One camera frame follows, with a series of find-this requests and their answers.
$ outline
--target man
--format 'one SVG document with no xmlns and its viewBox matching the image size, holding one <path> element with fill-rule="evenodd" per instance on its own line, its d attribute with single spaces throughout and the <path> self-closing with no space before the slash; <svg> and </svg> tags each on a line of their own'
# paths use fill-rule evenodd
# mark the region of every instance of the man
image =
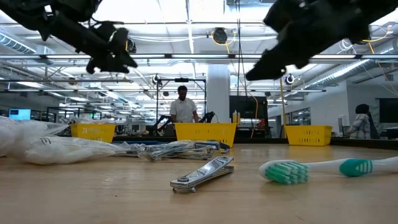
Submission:
<svg viewBox="0 0 398 224">
<path fill-rule="evenodd" d="M 192 123 L 193 119 L 196 123 L 199 122 L 197 107 L 191 99 L 187 98 L 187 91 L 186 86 L 178 88 L 178 99 L 172 103 L 170 108 L 170 114 L 174 123 Z"/>
</svg>

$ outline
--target metal tool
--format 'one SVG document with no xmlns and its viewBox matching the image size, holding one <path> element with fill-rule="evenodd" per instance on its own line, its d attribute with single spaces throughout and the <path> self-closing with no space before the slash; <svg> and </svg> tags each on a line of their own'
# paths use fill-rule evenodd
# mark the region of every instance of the metal tool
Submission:
<svg viewBox="0 0 398 224">
<path fill-rule="evenodd" d="M 227 166 L 232 160 L 234 160 L 234 157 L 218 156 L 192 173 L 170 181 L 170 186 L 173 187 L 173 191 L 175 192 L 178 190 L 190 190 L 192 192 L 196 192 L 196 185 L 214 177 L 233 172 L 234 167 Z"/>
</svg>

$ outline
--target white plastic bag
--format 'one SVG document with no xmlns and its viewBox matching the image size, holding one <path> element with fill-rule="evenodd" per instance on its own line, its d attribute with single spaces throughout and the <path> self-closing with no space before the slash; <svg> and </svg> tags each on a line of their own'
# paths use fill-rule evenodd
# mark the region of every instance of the white plastic bag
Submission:
<svg viewBox="0 0 398 224">
<path fill-rule="evenodd" d="M 0 116 L 0 157 L 16 148 L 26 138 L 53 136 L 67 127 L 67 124 L 14 120 Z"/>
<path fill-rule="evenodd" d="M 80 138 L 40 137 L 28 138 L 7 156 L 33 164 L 70 164 L 112 156 L 119 146 Z"/>
</svg>

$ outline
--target white shirt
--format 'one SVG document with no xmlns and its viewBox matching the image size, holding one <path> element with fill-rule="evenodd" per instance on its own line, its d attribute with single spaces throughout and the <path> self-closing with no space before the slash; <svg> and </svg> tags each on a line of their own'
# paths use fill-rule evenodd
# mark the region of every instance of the white shirt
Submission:
<svg viewBox="0 0 398 224">
<path fill-rule="evenodd" d="M 196 110 L 197 106 L 191 99 L 186 98 L 184 101 L 176 99 L 170 107 L 170 114 L 176 116 L 176 122 L 192 123 L 192 113 Z"/>
</svg>

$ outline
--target person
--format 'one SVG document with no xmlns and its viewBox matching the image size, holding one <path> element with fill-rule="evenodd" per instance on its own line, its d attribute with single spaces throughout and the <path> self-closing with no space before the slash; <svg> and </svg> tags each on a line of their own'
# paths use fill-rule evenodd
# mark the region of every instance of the person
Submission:
<svg viewBox="0 0 398 224">
<path fill-rule="evenodd" d="M 369 121 L 369 105 L 361 104 L 355 109 L 357 114 L 353 125 L 349 129 L 351 139 L 370 139 L 371 123 Z"/>
<path fill-rule="evenodd" d="M 178 88 L 178 99 L 171 105 L 170 115 L 174 123 L 192 123 L 193 120 L 196 123 L 199 122 L 197 107 L 191 99 L 187 98 L 187 91 L 186 86 L 180 86 Z"/>
</svg>

